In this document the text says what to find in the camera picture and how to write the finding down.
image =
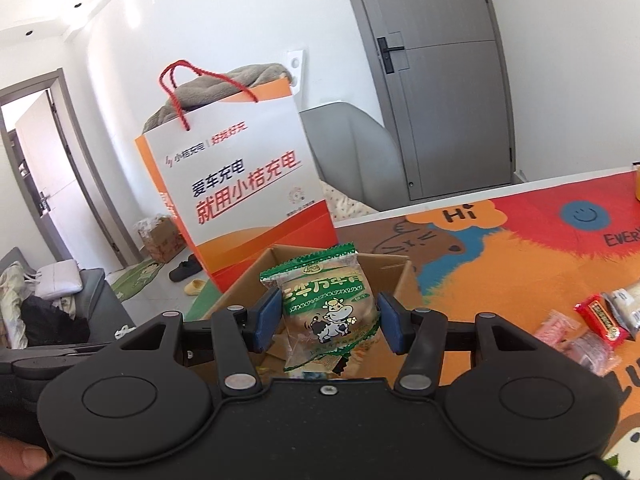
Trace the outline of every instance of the black shoe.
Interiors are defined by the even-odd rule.
[[[181,282],[182,280],[186,280],[188,277],[199,273],[201,270],[202,266],[198,259],[194,254],[190,254],[186,262],[180,262],[174,270],[169,272],[169,279],[174,283]]]

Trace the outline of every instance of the gray door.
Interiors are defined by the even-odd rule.
[[[362,1],[411,199],[510,183],[504,80],[486,1]]]

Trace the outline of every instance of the smiley face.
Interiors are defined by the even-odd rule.
[[[562,206],[560,218],[580,231],[598,231],[611,223],[606,209],[587,200],[576,200]]]

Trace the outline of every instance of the bag handle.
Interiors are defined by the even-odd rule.
[[[201,68],[198,68],[197,66],[193,66],[191,63],[189,63],[184,59],[179,59],[178,61],[174,61],[173,63],[171,63],[171,65],[167,66],[164,70],[162,70],[162,73],[158,78],[158,82],[160,83],[162,90],[164,90],[169,95],[169,99],[171,100],[172,105],[174,105],[175,112],[178,114],[178,117],[180,117],[180,120],[182,121],[182,125],[184,126],[184,129],[187,131],[189,131],[191,127],[187,122],[187,118],[184,116],[184,110],[182,110],[182,107],[180,106],[180,101],[178,101],[178,98],[176,97],[175,93],[164,83],[164,76],[167,73],[169,73],[169,79],[171,80],[171,85],[174,87],[174,90],[178,88],[174,79],[174,71],[179,66],[185,66],[190,70],[192,70],[193,72],[195,72],[197,75],[210,75],[212,77],[222,79],[227,83],[231,83],[240,91],[249,94],[251,96],[251,99],[253,99],[256,103],[258,102],[258,98],[253,92],[251,92],[251,90],[249,90],[243,84],[240,84],[238,81],[234,81],[229,76],[226,76],[224,74],[217,74],[215,72],[208,72],[207,70],[203,70]]]

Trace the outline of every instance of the paper shopping bag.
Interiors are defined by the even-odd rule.
[[[218,288],[227,290],[273,244],[337,243],[287,79],[243,88],[188,113],[178,105],[177,112],[136,145]]]

